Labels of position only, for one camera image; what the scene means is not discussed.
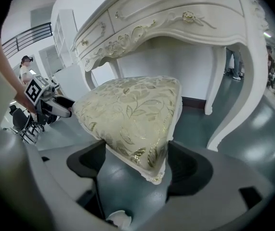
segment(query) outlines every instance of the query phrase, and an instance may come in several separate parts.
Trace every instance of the gray floor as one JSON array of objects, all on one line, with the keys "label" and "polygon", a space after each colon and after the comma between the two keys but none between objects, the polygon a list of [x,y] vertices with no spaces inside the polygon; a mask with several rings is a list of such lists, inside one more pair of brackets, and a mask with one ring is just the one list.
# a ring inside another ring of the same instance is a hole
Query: gray floor
[{"label": "gray floor", "polygon": [[[210,116],[204,115],[201,110],[184,108],[174,132],[174,140],[189,148],[205,150],[211,134],[237,99],[242,84],[242,81],[224,77]],[[92,137],[72,117],[47,126],[46,132],[40,135],[37,146],[39,150],[44,150],[90,140]],[[222,140],[218,150],[243,160],[275,185],[275,109],[265,96],[251,116]],[[107,152],[106,161],[98,176],[99,194],[105,214],[108,216],[114,211],[126,210],[133,216],[128,230],[135,230],[164,205],[170,180],[169,166],[163,182],[156,186]]]}]

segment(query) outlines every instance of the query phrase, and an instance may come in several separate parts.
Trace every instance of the person's legs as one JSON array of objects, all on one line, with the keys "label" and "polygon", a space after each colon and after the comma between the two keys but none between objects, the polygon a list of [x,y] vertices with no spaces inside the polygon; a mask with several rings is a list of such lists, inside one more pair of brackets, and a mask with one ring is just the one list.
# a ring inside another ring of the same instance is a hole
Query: person's legs
[{"label": "person's legs", "polygon": [[230,59],[232,58],[232,51],[228,48],[226,48],[226,63],[225,63],[225,72],[227,72],[229,67]]},{"label": "person's legs", "polygon": [[234,55],[234,70],[233,70],[233,78],[238,79],[239,78],[239,52],[233,51]]}]

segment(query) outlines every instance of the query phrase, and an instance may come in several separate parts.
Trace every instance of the metal railing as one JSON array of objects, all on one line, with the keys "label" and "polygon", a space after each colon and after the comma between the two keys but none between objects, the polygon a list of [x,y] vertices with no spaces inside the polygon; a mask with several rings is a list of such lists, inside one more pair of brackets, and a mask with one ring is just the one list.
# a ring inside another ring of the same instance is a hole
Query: metal railing
[{"label": "metal railing", "polygon": [[23,48],[47,37],[52,36],[51,23],[44,23],[35,26],[25,32],[16,35],[2,45],[3,51],[7,58],[10,58]]}]

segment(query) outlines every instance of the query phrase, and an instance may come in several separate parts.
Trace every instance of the gold floral fabric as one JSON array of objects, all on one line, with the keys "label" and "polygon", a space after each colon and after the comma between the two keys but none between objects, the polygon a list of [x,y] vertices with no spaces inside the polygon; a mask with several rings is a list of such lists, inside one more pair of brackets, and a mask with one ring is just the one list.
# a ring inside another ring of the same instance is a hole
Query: gold floral fabric
[{"label": "gold floral fabric", "polygon": [[171,77],[114,79],[75,102],[73,112],[124,162],[156,174],[166,155],[179,92],[179,81]]}]

